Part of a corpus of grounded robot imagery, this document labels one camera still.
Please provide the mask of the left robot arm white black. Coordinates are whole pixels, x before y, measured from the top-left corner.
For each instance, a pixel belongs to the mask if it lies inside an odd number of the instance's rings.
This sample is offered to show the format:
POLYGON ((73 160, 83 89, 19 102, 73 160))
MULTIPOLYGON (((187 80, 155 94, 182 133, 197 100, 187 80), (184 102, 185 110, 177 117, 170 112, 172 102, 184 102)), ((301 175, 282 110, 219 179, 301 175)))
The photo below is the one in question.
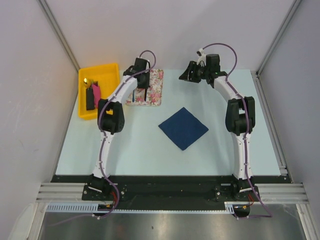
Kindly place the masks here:
POLYGON ((114 92, 108 98, 98 101, 97 125, 101 131, 101 145, 93 172, 83 188, 83 200, 105 201, 117 194, 109 180, 110 172, 107 171, 109 152, 113 138, 125 126, 123 104, 137 87, 149 88, 151 69, 149 60, 137 57, 134 65, 124 71, 114 92))

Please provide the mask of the dark blue paper napkin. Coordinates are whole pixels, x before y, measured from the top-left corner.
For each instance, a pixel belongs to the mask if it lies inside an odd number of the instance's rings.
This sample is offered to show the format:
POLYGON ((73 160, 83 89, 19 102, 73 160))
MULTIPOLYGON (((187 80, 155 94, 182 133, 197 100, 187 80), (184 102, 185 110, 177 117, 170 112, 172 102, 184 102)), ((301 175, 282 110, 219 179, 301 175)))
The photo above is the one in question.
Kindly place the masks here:
POLYGON ((158 125, 163 133, 182 151, 186 150, 209 129, 185 107, 158 125))

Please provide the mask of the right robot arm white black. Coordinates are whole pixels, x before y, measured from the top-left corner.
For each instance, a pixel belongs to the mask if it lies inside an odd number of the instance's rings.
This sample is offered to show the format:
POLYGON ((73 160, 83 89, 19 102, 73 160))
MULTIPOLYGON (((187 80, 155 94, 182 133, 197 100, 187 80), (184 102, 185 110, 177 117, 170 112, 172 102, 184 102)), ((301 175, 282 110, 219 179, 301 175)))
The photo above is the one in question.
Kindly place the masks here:
POLYGON ((250 161, 251 133, 256 124, 255 99, 242 96, 228 77, 221 70, 218 54, 199 53, 199 59, 191 60, 179 79, 192 83, 205 80, 226 101, 225 127, 232 137, 234 152, 230 194, 237 201, 253 202, 258 195, 250 161))

